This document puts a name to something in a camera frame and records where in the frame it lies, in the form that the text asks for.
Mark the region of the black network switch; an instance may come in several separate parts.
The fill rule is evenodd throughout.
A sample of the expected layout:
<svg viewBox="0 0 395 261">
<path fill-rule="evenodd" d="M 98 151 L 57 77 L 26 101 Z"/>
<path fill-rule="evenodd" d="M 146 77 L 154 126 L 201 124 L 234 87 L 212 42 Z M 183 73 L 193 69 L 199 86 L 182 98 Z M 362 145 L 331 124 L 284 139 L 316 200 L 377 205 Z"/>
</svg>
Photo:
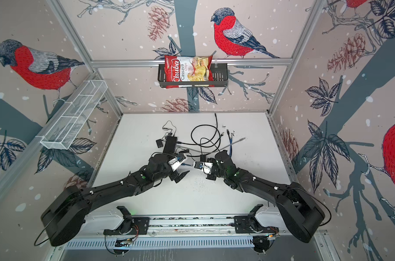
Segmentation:
<svg viewBox="0 0 395 261">
<path fill-rule="evenodd" d="M 165 139 L 163 153 L 174 154 L 177 145 L 177 137 L 169 136 Z"/>
</svg>

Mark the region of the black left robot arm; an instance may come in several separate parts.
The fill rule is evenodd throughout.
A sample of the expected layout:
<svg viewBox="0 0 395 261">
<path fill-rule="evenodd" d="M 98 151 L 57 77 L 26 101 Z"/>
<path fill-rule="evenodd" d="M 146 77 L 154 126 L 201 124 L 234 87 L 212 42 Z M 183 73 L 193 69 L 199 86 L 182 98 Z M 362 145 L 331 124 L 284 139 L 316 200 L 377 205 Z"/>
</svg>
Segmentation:
<svg viewBox="0 0 395 261">
<path fill-rule="evenodd" d="M 41 215 L 51 246 L 60 246 L 73 239 L 81 230 L 85 217 L 92 211 L 114 201 L 137 196 L 169 177 L 179 176 L 178 168 L 186 161 L 183 153 L 155 153 L 147 165 L 123 179 L 92 188 L 67 187 Z"/>
</svg>

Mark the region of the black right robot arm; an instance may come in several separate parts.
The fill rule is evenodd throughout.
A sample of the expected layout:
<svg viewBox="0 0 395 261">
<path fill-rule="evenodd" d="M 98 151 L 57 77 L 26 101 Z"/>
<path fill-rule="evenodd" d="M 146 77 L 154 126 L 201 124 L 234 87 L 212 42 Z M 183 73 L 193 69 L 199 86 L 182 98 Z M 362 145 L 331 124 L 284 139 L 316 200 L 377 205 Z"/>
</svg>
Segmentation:
<svg viewBox="0 0 395 261">
<path fill-rule="evenodd" d="M 235 166 L 226 150 L 196 166 L 202 167 L 208 179 L 223 178 L 231 189 L 253 194 L 277 206 L 286 228 L 301 242 L 309 243 L 326 217 L 316 199 L 299 183 L 281 184 L 259 178 Z"/>
</svg>

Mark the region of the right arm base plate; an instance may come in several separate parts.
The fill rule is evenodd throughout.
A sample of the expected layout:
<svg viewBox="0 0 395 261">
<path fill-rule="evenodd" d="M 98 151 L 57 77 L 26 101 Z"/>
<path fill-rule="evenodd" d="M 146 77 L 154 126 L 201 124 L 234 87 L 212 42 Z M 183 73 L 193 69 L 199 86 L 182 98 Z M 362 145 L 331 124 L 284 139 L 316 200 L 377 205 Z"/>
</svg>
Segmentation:
<svg viewBox="0 0 395 261">
<path fill-rule="evenodd" d="M 278 227 L 262 226 L 256 219 L 256 212 L 263 207 L 262 204 L 256 205 L 246 216 L 234 216 L 233 223 L 230 225 L 235 228 L 236 234 L 250 233 L 279 233 Z"/>
</svg>

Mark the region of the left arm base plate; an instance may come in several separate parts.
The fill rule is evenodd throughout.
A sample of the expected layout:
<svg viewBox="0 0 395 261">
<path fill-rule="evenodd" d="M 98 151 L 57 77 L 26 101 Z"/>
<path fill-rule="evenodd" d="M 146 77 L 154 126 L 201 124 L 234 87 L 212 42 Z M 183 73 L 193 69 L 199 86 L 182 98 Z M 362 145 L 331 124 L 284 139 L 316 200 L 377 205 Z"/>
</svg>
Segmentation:
<svg viewBox="0 0 395 261">
<path fill-rule="evenodd" d="M 105 236 L 140 236 L 147 234 L 150 224 L 149 217 L 132 216 L 124 206 L 117 206 L 117 209 L 121 212 L 123 221 L 115 229 L 105 229 L 103 232 Z"/>
</svg>

